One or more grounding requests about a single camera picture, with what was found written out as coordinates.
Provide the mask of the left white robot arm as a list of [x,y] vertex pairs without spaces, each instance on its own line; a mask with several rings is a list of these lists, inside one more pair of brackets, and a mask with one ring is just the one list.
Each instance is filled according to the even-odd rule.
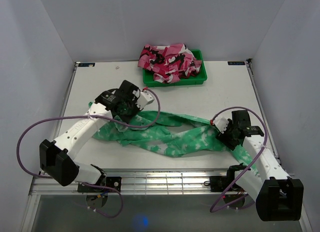
[[85,182],[94,191],[102,191],[106,186],[103,170],[93,164],[75,162],[77,154],[110,119],[118,117],[122,122],[129,123],[153,101],[150,93],[127,80],[119,88],[102,92],[95,98],[84,119],[53,141],[45,139],[40,144],[41,169],[62,186],[72,182]]

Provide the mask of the green white tie-dye trousers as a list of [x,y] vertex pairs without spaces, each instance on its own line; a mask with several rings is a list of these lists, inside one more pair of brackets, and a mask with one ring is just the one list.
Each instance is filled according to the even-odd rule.
[[112,169],[214,169],[251,162],[237,146],[228,149],[216,139],[218,130],[206,119],[162,112],[149,128],[108,123],[92,137],[97,161]]

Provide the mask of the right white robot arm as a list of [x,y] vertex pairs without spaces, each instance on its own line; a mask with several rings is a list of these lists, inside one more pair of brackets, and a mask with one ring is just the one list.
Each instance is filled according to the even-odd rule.
[[218,130],[217,139],[227,148],[241,146],[251,157],[248,165],[233,165],[227,170],[223,190],[242,188],[255,202],[262,221],[297,221],[301,217],[304,186],[292,178],[278,163],[267,147],[268,131],[265,124],[253,126],[245,107],[231,107],[231,118],[217,113],[210,121]]

